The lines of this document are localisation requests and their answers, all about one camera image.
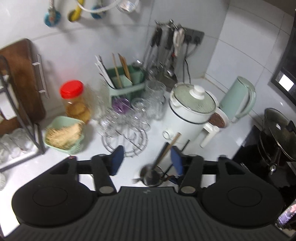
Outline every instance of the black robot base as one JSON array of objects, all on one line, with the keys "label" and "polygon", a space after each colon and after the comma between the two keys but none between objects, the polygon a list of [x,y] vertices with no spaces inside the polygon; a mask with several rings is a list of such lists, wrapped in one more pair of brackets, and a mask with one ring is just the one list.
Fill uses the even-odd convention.
[{"label": "black robot base", "polygon": [[[12,207],[20,222],[7,241],[284,241],[274,226],[282,211],[278,191],[227,158],[218,162],[171,149],[180,173],[172,187],[121,187],[110,179],[123,160],[123,147],[87,161],[68,157],[21,187]],[[96,191],[79,183],[93,174]],[[202,174],[216,183],[200,188]]]}]

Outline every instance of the power cord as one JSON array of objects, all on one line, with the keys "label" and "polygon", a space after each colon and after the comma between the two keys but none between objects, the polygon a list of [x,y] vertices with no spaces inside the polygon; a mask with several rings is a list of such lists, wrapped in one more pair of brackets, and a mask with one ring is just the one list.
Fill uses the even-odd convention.
[{"label": "power cord", "polygon": [[190,76],[190,73],[189,73],[189,65],[188,65],[188,62],[187,62],[187,58],[194,54],[194,52],[196,51],[198,45],[201,42],[200,38],[198,38],[198,37],[195,38],[194,39],[195,47],[190,53],[188,53],[189,43],[191,42],[191,39],[192,39],[191,36],[185,36],[184,42],[186,42],[187,46],[186,46],[186,50],[185,50],[185,57],[184,57],[184,60],[183,60],[183,83],[185,82],[185,64],[186,64],[190,84],[191,84],[191,76]]},{"label": "power cord", "polygon": [[187,57],[187,53],[188,53],[188,48],[189,48],[189,43],[187,43],[186,50],[185,50],[185,57],[183,60],[183,83],[185,82],[185,61],[186,61],[186,57]]}]

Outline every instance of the utensil holder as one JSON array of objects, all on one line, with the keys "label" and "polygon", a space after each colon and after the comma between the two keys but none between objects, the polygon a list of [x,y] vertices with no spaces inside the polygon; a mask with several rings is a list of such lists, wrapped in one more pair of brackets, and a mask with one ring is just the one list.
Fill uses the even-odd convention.
[{"label": "utensil holder", "polygon": [[119,88],[115,69],[112,68],[107,70],[108,76],[114,82],[114,85],[117,87],[117,89],[115,89],[108,84],[110,106],[112,105],[113,97],[125,95],[125,97],[129,101],[131,101],[136,97],[140,97],[142,90],[145,88],[145,74],[142,72],[140,68],[134,68],[131,65],[128,65],[128,70],[131,75],[131,81],[124,75],[123,67],[117,67],[117,69],[123,88]]}]

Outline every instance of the wall tile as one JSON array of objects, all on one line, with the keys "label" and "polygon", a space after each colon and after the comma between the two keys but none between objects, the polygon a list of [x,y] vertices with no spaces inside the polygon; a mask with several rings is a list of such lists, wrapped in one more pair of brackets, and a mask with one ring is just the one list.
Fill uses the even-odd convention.
[{"label": "wall tile", "polygon": [[80,29],[33,41],[37,52],[41,54],[50,96],[49,100],[43,97],[45,109],[52,110],[62,105],[59,87],[67,80],[78,79],[96,87],[99,74],[94,55],[102,56],[106,68],[113,67],[112,52],[125,56],[128,64],[140,58],[146,32],[147,27],[114,26],[103,27],[100,31]]},{"label": "wall tile", "polygon": [[254,110],[249,112],[249,115],[258,123],[259,126],[263,126],[263,119],[262,117],[258,116]]},{"label": "wall tile", "polygon": [[274,48],[272,49],[272,52],[269,55],[267,63],[265,65],[265,68],[267,68],[271,73],[275,72],[281,60],[281,57],[286,49],[289,37],[290,36],[286,32],[280,30],[279,35],[274,44]]},{"label": "wall tile", "polygon": [[219,40],[207,74],[229,89],[237,76],[243,76],[255,84],[263,68],[241,51]]},{"label": "wall tile", "polygon": [[209,82],[211,82],[212,84],[214,84],[215,86],[217,86],[219,89],[221,89],[224,93],[227,93],[228,89],[222,85],[220,82],[218,82],[217,80],[215,80],[212,76],[210,76],[209,74],[205,73],[205,79],[208,80]]},{"label": "wall tile", "polygon": [[231,0],[230,5],[251,12],[265,19],[266,21],[269,21],[278,28],[281,27],[281,22],[284,17],[284,11],[271,5],[268,2],[265,2],[264,0]]},{"label": "wall tile", "polygon": [[228,4],[223,0],[155,0],[150,24],[154,20],[167,22],[173,19],[187,28],[205,32],[206,35],[218,38]]},{"label": "wall tile", "polygon": [[264,69],[258,84],[256,85],[257,100],[253,111],[261,118],[264,118],[266,108],[275,108],[289,120],[296,121],[296,106],[270,82],[272,73]]},{"label": "wall tile", "polygon": [[278,33],[266,20],[230,6],[219,39],[265,66]]},{"label": "wall tile", "polygon": [[[106,25],[148,25],[153,0],[141,1],[140,14],[121,13],[117,8],[110,10],[101,20],[95,20],[90,13],[82,13],[81,19],[71,23],[67,19],[68,12],[76,6],[74,0],[56,0],[55,7],[60,11],[60,23],[53,28],[44,24],[44,15],[48,11],[48,1],[3,0],[0,3],[0,47],[21,38],[36,39],[47,34],[65,33],[74,28],[99,28]],[[85,7],[91,8],[93,1],[86,1]]]},{"label": "wall tile", "polygon": [[[187,58],[189,65],[189,73],[191,78],[199,78],[204,76],[207,70],[212,54],[216,47],[217,39],[205,36],[202,43],[197,47],[195,53]],[[175,68],[175,74],[180,81],[183,79],[183,59],[186,45],[183,45],[182,54],[179,56],[178,63]],[[188,52],[194,48],[194,45],[189,46]],[[185,65],[185,80],[188,80],[187,68]]]},{"label": "wall tile", "polygon": [[283,23],[281,25],[281,30],[285,31],[287,34],[291,34],[291,30],[293,27],[294,17],[290,16],[289,14],[284,14]]}]

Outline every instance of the glass jar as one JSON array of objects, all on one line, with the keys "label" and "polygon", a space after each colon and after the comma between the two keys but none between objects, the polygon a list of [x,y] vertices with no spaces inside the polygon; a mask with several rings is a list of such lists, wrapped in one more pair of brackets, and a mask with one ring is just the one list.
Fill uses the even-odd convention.
[{"label": "glass jar", "polygon": [[68,117],[82,120],[85,124],[91,119],[90,108],[83,97],[84,85],[79,80],[64,83],[59,92]]}]

